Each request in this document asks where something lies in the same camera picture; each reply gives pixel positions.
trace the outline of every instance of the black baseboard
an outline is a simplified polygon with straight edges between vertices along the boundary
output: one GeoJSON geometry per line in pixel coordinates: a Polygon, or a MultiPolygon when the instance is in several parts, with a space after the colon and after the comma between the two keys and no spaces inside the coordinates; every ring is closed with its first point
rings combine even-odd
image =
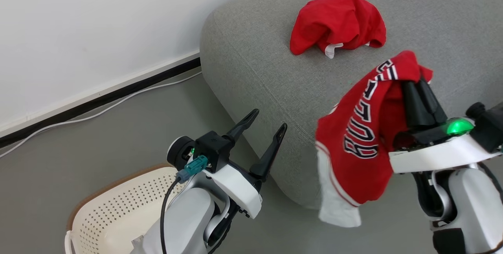
{"type": "Polygon", "coordinates": [[[20,129],[16,132],[13,132],[9,135],[3,136],[0,138],[0,148],[5,147],[7,145],[11,145],[12,143],[16,143],[20,140],[23,140],[24,138],[27,138],[28,136],[30,136],[30,134],[34,133],[35,131],[37,131],[43,127],[47,127],[52,124],[71,120],[75,117],[80,116],[83,113],[87,113],[88,111],[91,111],[91,110],[96,109],[100,106],[106,105],[106,104],[113,102],[115,100],[118,100],[122,97],[126,97],[127,95],[130,95],[132,93],[135,93],[137,91],[145,89],[145,88],[152,86],[158,82],[161,82],[165,79],[169,79],[171,77],[174,77],[176,75],[184,73],[188,70],[197,68],[198,66],[201,66],[201,61],[199,58],[188,61],[184,64],[181,64],[180,66],[176,66],[176,67],[171,68],[169,70],[163,71],[162,73],[159,73],[159,74],[154,75],[152,77],[149,77],[147,79],[141,80],[139,82],[133,83],[133,84],[128,85],[126,87],[123,87],[121,89],[115,90],[111,93],[108,93],[108,94],[103,95],[101,97],[98,97],[94,100],[86,102],[82,105],[79,105],[75,108],[72,108],[68,111],[64,111],[64,112],[59,113],[55,116],[52,116],[52,117],[47,118],[43,121],[40,121],[36,124],[32,124],[29,127],[25,127],[25,128],[20,129]]]}

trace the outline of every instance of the laundry basket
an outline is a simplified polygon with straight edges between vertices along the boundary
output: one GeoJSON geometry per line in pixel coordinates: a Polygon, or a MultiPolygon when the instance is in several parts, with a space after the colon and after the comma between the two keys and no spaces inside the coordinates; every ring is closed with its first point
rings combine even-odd
{"type": "MultiPolygon", "coordinates": [[[[159,219],[162,199],[176,172],[169,164],[154,166],[84,199],[66,226],[66,254],[129,254],[131,241],[159,219]]],[[[177,185],[168,202],[183,187],[177,185]]]]}

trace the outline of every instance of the gray upholstery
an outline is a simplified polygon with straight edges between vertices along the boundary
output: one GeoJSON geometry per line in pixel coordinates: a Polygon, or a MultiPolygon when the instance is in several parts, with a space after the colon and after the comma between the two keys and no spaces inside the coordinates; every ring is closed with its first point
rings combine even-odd
{"type": "Polygon", "coordinates": [[[383,48],[289,50],[298,11],[310,0],[233,0],[216,9],[201,37],[203,75],[235,121],[259,108],[245,134],[258,155],[282,122],[289,129],[272,176],[295,202],[316,208],[319,186],[313,147],[318,118],[377,64],[402,50],[435,70],[433,90],[449,116],[503,98],[501,0],[368,0],[387,27],[383,48]]]}

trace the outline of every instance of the teal connector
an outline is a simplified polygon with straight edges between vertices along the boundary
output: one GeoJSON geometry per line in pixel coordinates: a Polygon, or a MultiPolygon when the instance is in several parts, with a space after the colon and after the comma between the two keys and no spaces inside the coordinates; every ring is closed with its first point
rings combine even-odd
{"type": "Polygon", "coordinates": [[[185,165],[183,170],[177,172],[176,176],[180,178],[180,183],[184,183],[195,174],[202,172],[208,166],[208,158],[200,155],[190,163],[185,165]]]}

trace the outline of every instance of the red cloth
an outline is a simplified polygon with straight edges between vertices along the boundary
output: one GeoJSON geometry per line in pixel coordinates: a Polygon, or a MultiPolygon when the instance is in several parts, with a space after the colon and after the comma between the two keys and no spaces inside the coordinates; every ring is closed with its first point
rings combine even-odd
{"type": "Polygon", "coordinates": [[[366,0],[313,0],[300,9],[290,50],[300,55],[314,44],[325,52],[330,44],[353,50],[366,43],[378,48],[385,42],[381,14],[366,0]]]}
{"type": "Polygon", "coordinates": [[[318,148],[329,156],[343,189],[337,192],[352,206],[377,200],[384,192],[393,172],[388,152],[395,135],[407,130],[400,81],[418,82],[421,74],[427,81],[433,77],[413,52],[401,52],[368,73],[331,114],[318,120],[318,148]]]}

